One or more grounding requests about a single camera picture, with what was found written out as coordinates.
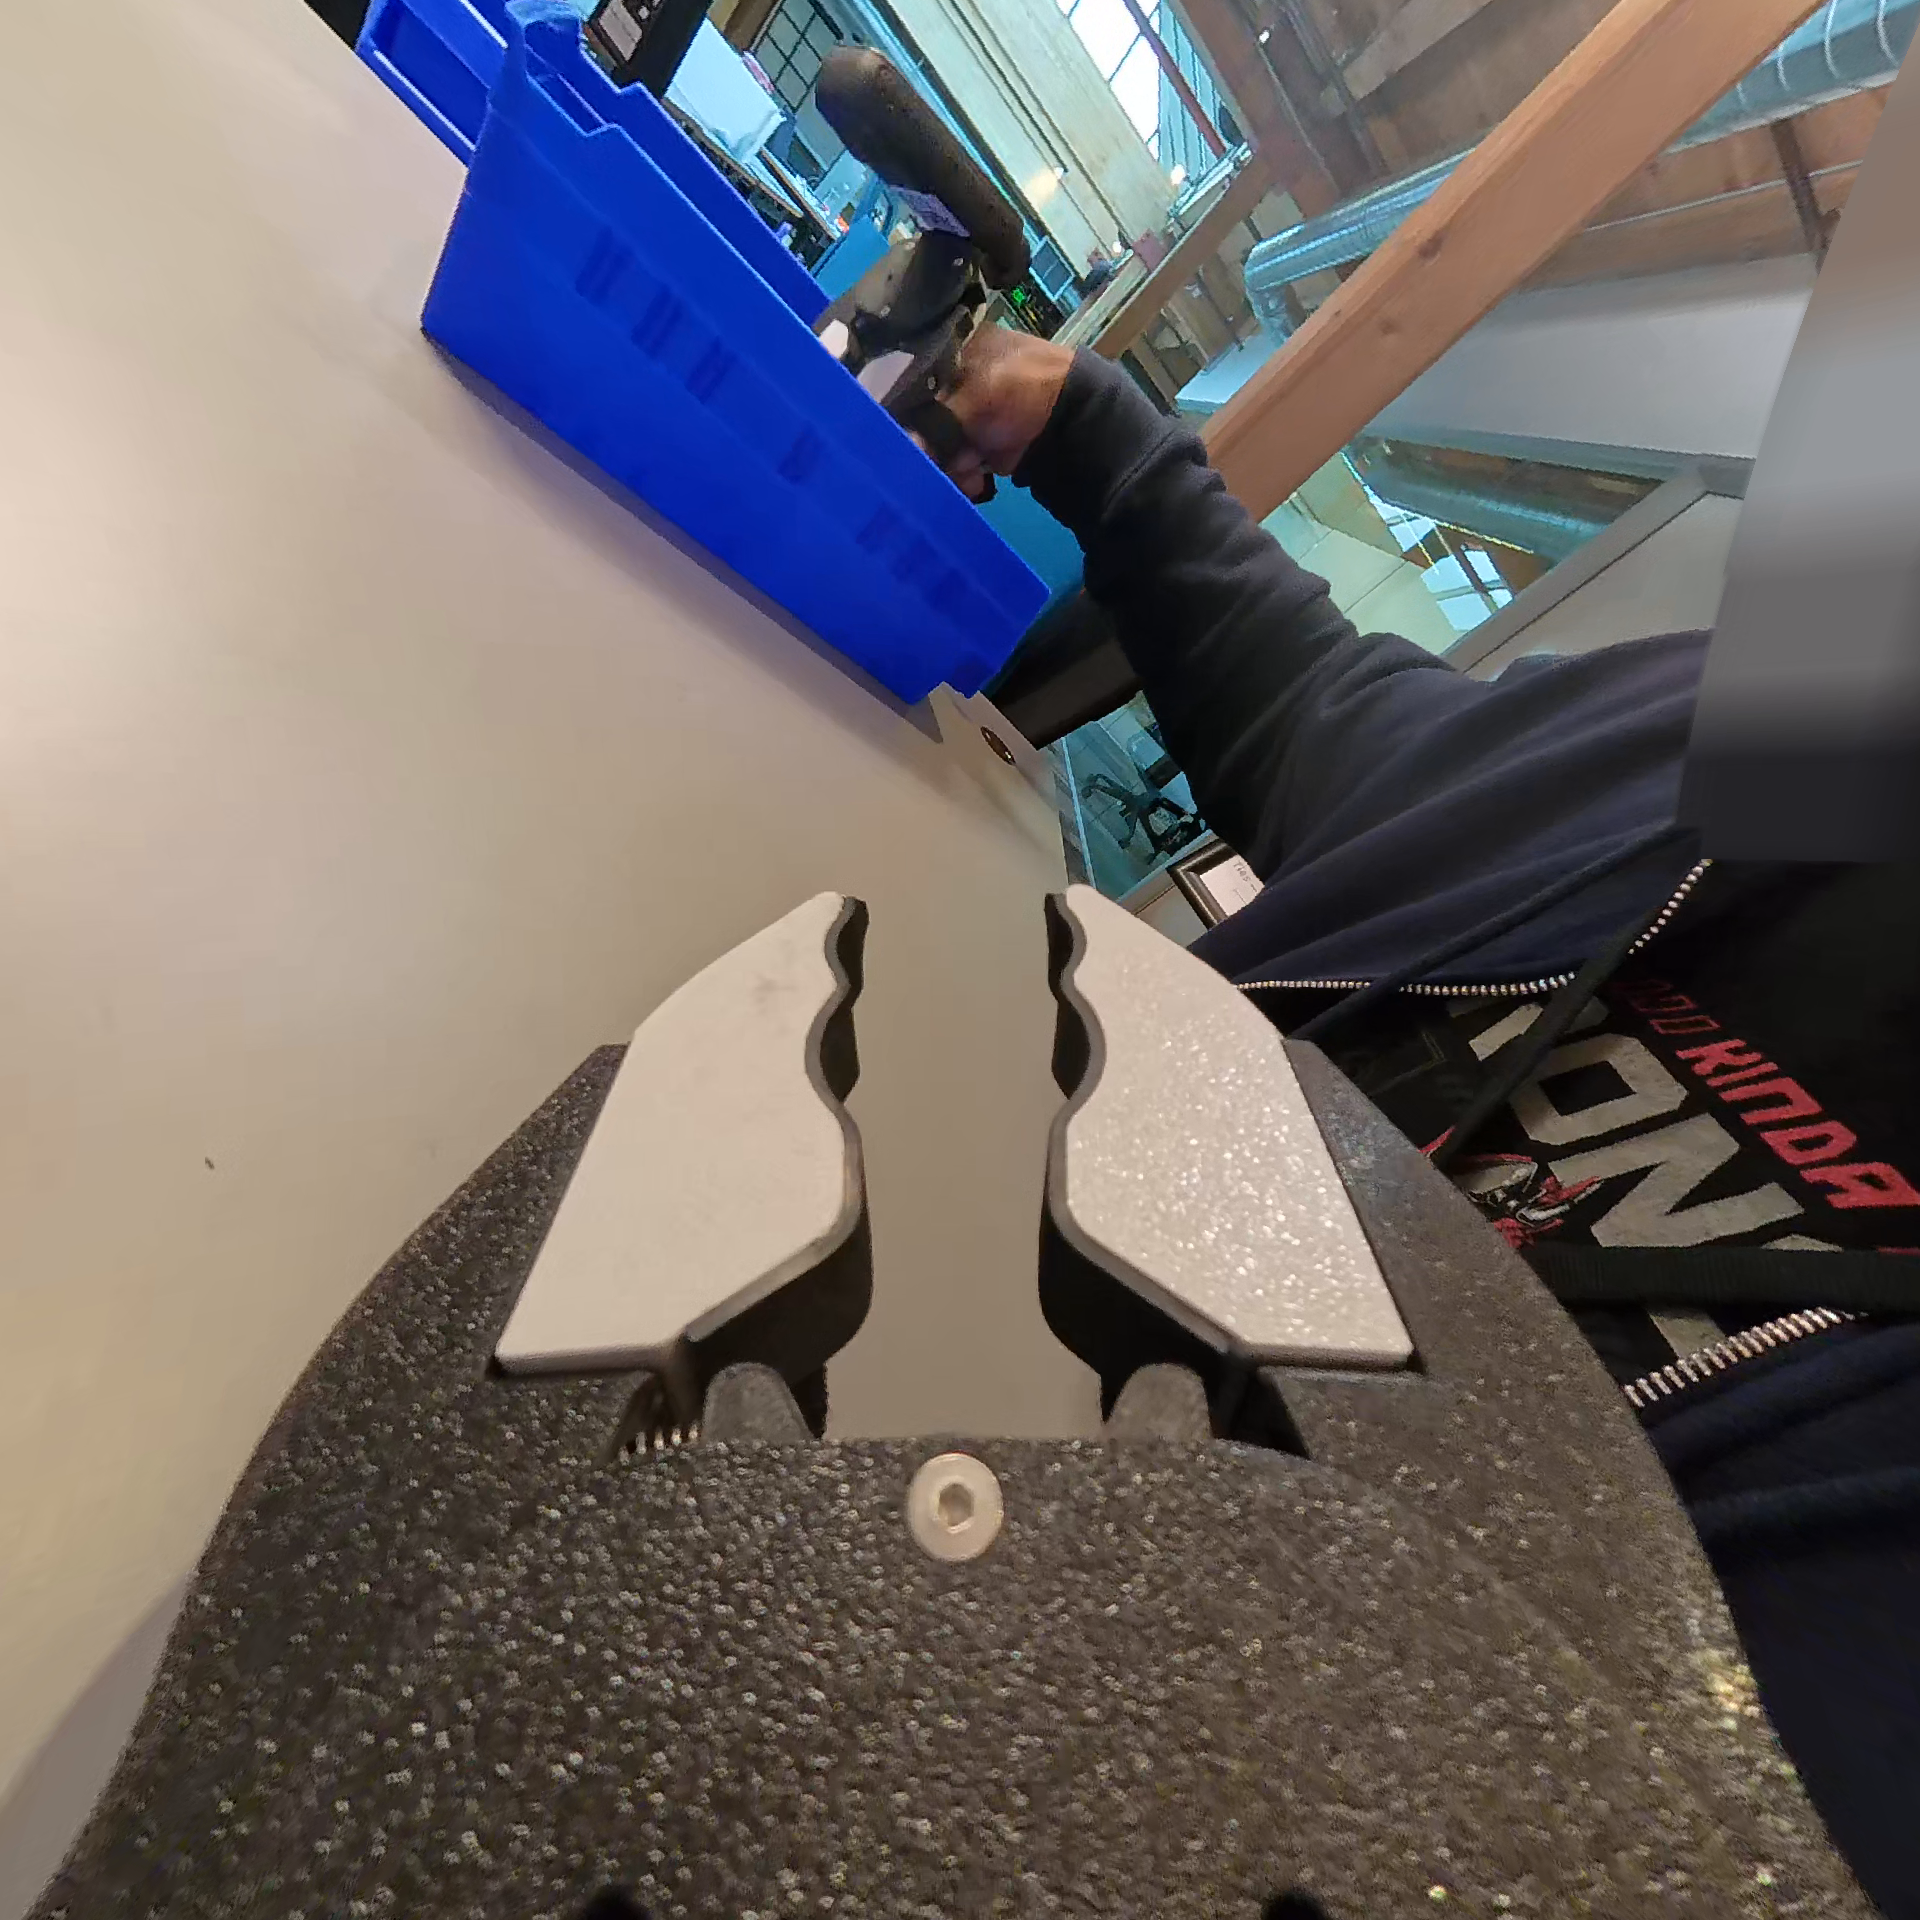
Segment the framed wall sign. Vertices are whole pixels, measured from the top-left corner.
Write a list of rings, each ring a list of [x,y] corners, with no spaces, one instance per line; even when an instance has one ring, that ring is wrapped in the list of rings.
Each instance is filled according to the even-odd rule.
[[[1178,852],[1166,874],[1205,932],[1224,924],[1264,893],[1261,874],[1217,835]]]

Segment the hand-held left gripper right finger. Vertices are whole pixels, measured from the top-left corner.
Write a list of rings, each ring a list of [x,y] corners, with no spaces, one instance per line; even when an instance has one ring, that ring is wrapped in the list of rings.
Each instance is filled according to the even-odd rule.
[[[1282,1036],[1088,885],[1044,900],[1064,1250],[1224,1361],[1403,1371],[1403,1329]]]

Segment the black office chair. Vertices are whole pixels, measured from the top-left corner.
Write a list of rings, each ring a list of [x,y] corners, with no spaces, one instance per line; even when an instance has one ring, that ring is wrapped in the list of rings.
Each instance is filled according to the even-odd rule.
[[[1088,590],[1036,620],[987,703],[1042,755],[1074,881],[1122,899],[1205,835],[1115,620]]]

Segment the wooden post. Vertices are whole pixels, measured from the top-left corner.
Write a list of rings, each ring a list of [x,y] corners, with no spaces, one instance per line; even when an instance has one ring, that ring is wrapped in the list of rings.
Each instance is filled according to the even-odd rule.
[[[1489,211],[1360,262],[1329,300],[1205,421],[1214,472],[1264,520],[1403,396],[1524,277]]]

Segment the person's right hand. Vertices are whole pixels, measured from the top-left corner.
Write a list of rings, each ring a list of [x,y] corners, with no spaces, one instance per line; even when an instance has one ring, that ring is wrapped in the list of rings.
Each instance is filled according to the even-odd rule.
[[[963,497],[983,502],[1012,477],[1051,419],[1079,351],[1017,328],[980,328],[958,359],[943,404],[963,439],[943,465]]]

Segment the silver air duct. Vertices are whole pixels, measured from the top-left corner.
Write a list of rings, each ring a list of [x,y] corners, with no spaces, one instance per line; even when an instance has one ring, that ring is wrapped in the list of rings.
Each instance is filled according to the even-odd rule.
[[[1489,211],[1529,277],[1626,182],[1899,76],[1917,3],[1617,3],[1477,148],[1282,230],[1247,257],[1247,298],[1282,339],[1282,292]]]

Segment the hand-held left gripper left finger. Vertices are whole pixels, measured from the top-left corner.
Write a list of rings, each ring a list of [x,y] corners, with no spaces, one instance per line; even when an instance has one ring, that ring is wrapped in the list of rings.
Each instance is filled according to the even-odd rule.
[[[822,893],[632,1031],[497,1338],[506,1376],[761,1361],[814,1379],[871,1302],[855,1004],[866,900]]]

